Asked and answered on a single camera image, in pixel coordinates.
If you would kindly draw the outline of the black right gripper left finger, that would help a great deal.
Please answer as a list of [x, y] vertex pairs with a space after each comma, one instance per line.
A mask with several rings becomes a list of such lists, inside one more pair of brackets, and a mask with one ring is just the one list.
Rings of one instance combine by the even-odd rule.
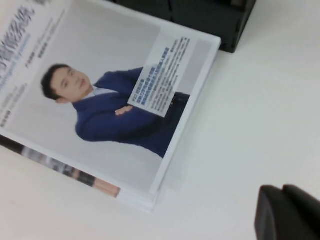
[[254, 229], [258, 240], [318, 240], [320, 217], [304, 217], [283, 188], [263, 185], [259, 189]]

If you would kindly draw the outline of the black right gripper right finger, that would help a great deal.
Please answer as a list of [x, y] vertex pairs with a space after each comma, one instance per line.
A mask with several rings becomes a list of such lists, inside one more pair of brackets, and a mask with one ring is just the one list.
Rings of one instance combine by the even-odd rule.
[[295, 185], [284, 185], [282, 191], [304, 217], [320, 216], [320, 201]]

